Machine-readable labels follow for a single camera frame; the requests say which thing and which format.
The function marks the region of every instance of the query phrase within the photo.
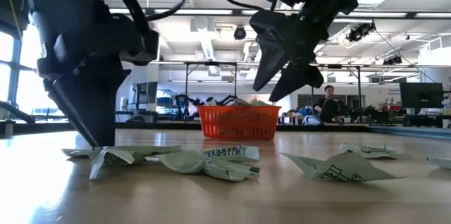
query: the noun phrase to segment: table surface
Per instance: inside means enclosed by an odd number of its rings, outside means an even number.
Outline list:
[[[259,176],[227,182],[182,175],[158,161],[109,167],[89,181],[89,159],[69,161],[61,148],[85,148],[76,132],[0,140],[0,223],[449,223],[451,170],[424,156],[451,156],[451,142],[369,133],[277,132],[274,140],[204,139],[200,131],[118,130],[120,145],[205,149],[246,144],[260,149]],[[404,179],[367,183],[309,180],[285,152],[326,159],[342,142],[382,146],[416,158],[371,161]]]

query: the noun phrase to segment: laundry basket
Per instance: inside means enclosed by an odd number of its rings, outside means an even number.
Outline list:
[[[198,106],[205,137],[272,139],[279,106]]]

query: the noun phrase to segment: crumpled paper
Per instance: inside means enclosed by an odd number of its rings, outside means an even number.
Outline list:
[[[427,157],[428,162],[441,168],[451,169],[451,160],[446,158]]]
[[[343,143],[340,147],[342,152],[351,151],[364,158],[396,158],[396,159],[411,159],[413,156],[410,154],[399,154],[395,150],[387,148],[387,145],[383,147],[367,147],[358,144]]]
[[[156,156],[171,170],[184,174],[203,173],[213,178],[233,182],[243,181],[250,175],[257,175],[259,168],[223,161],[219,158],[208,157],[199,151],[182,151]]]
[[[233,163],[257,162],[260,160],[259,148],[238,145],[236,147],[219,147],[200,151],[207,157]]]
[[[94,147],[94,149],[62,149],[61,151],[69,157],[88,157],[89,153],[94,150],[101,149],[102,147]],[[169,147],[160,147],[160,146],[117,146],[117,147],[109,147],[110,149],[117,149],[123,151],[136,151],[138,154],[142,156],[153,156],[156,154],[167,154],[173,153],[177,151],[182,151],[182,146],[175,145]]]
[[[342,182],[368,182],[397,179],[394,175],[375,168],[369,161],[351,151],[337,154],[322,161],[315,158],[284,154],[310,179]]]
[[[95,147],[94,149],[62,149],[63,153],[73,158],[89,157],[91,159],[91,180],[97,179],[101,167],[107,165],[134,165],[146,161],[145,156],[179,152],[180,145],[171,147],[159,146],[121,146]]]

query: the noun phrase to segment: man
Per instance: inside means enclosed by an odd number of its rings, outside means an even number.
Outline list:
[[[327,85],[324,87],[324,98],[321,98],[314,105],[314,110],[319,112],[319,118],[325,122],[342,123],[342,113],[344,112],[342,104],[337,99],[333,99],[333,86]]]

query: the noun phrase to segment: computer monitor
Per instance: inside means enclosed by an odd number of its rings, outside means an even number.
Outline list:
[[[441,83],[400,83],[403,108],[442,108]]]

